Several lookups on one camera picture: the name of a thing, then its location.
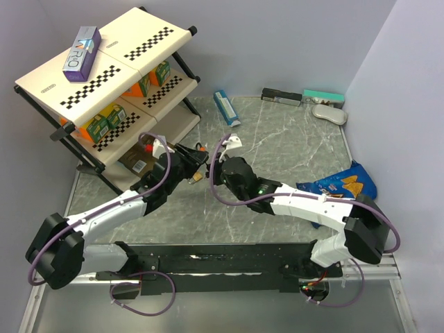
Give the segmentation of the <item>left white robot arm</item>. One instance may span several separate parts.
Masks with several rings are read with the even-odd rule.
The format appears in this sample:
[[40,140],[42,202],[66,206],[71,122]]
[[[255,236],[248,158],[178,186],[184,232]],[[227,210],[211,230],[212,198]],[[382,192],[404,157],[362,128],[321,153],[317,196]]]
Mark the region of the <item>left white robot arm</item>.
[[85,273],[114,271],[123,279],[136,273],[137,256],[129,247],[112,244],[95,248],[92,242],[161,207],[178,184],[190,179],[209,158],[208,152],[199,148],[181,144],[169,148],[158,140],[153,151],[157,160],[152,170],[118,197],[83,213],[67,217],[54,213],[45,218],[25,254],[31,264],[31,285],[60,289]]

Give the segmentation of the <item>brass padlock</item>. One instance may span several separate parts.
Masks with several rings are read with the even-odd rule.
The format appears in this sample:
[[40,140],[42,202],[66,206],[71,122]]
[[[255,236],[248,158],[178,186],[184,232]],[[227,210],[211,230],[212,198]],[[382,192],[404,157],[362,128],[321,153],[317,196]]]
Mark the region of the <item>brass padlock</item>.
[[190,185],[196,184],[197,182],[201,181],[203,179],[203,175],[200,171],[195,172],[195,174],[188,179],[188,183]]

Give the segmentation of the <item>orange black padlock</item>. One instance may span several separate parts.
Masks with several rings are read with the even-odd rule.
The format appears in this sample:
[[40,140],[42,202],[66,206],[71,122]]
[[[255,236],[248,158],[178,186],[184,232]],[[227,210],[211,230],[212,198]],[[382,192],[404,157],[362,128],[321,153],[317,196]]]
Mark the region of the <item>orange black padlock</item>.
[[200,143],[200,142],[197,142],[196,143],[196,145],[195,145],[195,149],[202,155],[202,154],[204,154],[204,155],[208,155],[208,151],[207,151],[207,149]]

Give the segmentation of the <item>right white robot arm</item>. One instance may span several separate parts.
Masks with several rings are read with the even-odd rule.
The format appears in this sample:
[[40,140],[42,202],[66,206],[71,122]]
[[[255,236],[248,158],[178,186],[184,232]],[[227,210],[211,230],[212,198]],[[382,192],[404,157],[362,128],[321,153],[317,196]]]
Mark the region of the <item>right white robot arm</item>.
[[259,214],[292,216],[334,230],[334,236],[316,241],[303,259],[304,271],[310,276],[319,276],[327,267],[347,259],[373,265],[381,262],[390,227],[367,195],[332,198],[301,191],[256,176],[242,157],[213,157],[209,180],[211,187],[226,186],[237,198],[235,206],[246,206]]

